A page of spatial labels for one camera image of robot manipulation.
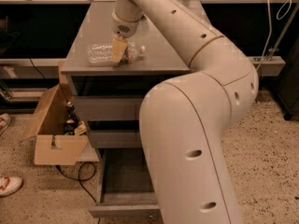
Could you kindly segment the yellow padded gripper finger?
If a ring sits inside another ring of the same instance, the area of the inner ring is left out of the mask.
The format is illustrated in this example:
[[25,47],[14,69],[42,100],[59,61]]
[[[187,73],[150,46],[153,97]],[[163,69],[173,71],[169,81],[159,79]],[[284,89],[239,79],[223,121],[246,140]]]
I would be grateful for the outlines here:
[[122,36],[116,36],[112,41],[111,59],[113,62],[119,63],[123,54],[127,50],[128,42]]

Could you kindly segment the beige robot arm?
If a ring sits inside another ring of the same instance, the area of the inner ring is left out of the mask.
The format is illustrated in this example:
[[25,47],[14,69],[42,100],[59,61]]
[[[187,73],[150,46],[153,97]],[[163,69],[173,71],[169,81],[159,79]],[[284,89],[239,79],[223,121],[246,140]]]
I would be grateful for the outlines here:
[[221,148],[257,95],[252,62],[206,16],[175,0],[116,0],[112,29],[147,16],[190,68],[153,87],[139,112],[142,147],[164,224],[243,224]]

